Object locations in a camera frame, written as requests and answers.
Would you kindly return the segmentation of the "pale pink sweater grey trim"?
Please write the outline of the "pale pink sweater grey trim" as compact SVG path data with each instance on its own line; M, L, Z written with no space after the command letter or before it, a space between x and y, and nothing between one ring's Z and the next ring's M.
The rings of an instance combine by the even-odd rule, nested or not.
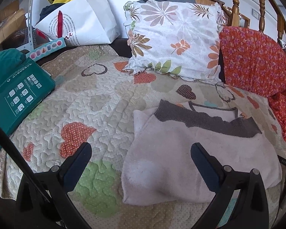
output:
M282 180L273 145L254 119L239 116L237 108L161 100L156 108L136 110L133 116L134 140L121 175L126 204L211 201L222 179L206 154L234 171L258 170L265 188Z

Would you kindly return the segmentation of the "heart patterned quilt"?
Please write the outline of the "heart patterned quilt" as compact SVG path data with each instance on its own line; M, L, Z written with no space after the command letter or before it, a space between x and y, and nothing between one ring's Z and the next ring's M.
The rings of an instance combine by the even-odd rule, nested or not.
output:
M207 204L166 202L138 207L122 202L120 176L134 139L133 112L160 100L238 108L286 159L286 142L266 98L234 87L186 82L157 73L131 76L128 59L109 46L77 47L43 65L56 83L11 135L35 172L60 165L83 142L92 158L70 197L92 228L191 228Z

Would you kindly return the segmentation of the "red floral pillow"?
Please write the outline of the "red floral pillow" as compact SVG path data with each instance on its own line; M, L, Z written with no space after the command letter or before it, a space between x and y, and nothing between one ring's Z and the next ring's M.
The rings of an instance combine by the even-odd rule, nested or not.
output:
M226 84L263 97L286 91L286 54L271 37L225 26L219 39Z

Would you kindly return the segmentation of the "light blue shapes box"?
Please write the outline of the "light blue shapes box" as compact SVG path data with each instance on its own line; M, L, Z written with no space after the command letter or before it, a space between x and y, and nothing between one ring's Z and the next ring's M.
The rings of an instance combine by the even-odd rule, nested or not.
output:
M26 53L26 58L31 58L33 61L38 61L50 54L65 48L67 45L63 37L52 40L40 47Z

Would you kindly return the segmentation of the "white floral pillow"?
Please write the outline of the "white floral pillow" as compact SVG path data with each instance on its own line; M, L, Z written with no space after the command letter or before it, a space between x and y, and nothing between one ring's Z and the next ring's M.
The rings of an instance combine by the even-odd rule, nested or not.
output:
M132 56L124 70L145 70L185 81L220 81L219 32L226 20L221 6L196 3L127 2L124 5Z

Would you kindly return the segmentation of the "white paper bag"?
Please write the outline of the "white paper bag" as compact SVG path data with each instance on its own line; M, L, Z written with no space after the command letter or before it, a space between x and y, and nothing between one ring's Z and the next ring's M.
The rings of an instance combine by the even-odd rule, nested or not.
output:
M72 0L37 23L36 29L51 40L59 38L59 15L61 36L68 46L111 44L120 36L108 0Z

